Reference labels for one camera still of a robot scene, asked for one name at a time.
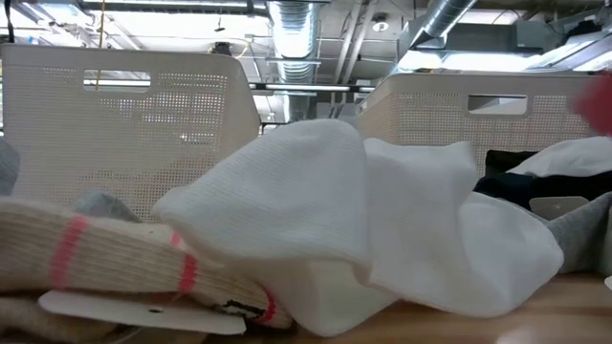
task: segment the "white mesh basket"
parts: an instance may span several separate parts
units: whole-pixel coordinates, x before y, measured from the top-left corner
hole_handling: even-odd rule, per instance
[[[365,138],[400,145],[470,141],[480,173],[490,149],[538,151],[592,136],[572,104],[581,75],[393,75],[358,107]]]
[[[2,57],[18,197],[70,204],[99,188],[152,221],[168,189],[257,138],[249,84],[228,56],[5,45]],[[85,71],[95,69],[146,72],[151,84],[86,90]]]

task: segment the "basket handle hole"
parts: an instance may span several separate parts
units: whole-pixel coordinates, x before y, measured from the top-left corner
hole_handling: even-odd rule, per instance
[[[468,111],[473,115],[525,115],[525,95],[470,95]]]
[[[92,92],[145,93],[151,74],[143,71],[85,70],[83,87]]]

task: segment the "black fabric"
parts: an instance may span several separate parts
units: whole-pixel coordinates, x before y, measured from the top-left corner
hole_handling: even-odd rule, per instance
[[[537,178],[502,173],[483,177],[475,192],[501,198],[531,210],[529,201],[538,197],[581,196],[592,201],[612,191],[612,171],[592,177],[551,176]]]
[[[537,152],[506,152],[490,150],[485,158],[485,176],[508,172]]]
[[[7,28],[9,29],[9,42],[15,42],[15,32],[11,22],[11,0],[4,0],[4,14],[7,16]]]

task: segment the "mesh pattern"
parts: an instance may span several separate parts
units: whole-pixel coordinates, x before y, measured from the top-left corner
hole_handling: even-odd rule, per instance
[[[525,118],[466,116],[466,101],[461,94],[390,93],[365,109],[358,123],[365,138],[393,144],[469,141],[481,174],[490,149],[538,151],[589,136],[588,124],[568,110],[566,96],[534,96],[532,112]]]
[[[49,51],[38,52],[41,65]],[[100,188],[154,221],[150,209],[167,190],[193,182],[257,137],[252,97],[228,97],[251,94],[240,64],[214,56],[210,66],[208,58],[198,55],[199,63],[181,65],[181,73],[157,65],[155,89],[152,83],[144,94],[89,92],[78,68],[5,61],[5,131],[22,157],[14,194],[70,204]]]

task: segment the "white fabric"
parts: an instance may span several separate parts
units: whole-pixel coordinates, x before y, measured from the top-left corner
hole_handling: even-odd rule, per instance
[[[314,120],[255,140],[153,211],[304,328],[335,335],[398,298],[499,315],[557,272],[550,231],[472,193],[476,180],[467,143],[394,146]]]
[[[508,172],[537,177],[590,177],[612,171],[612,140],[566,140],[531,156]]]

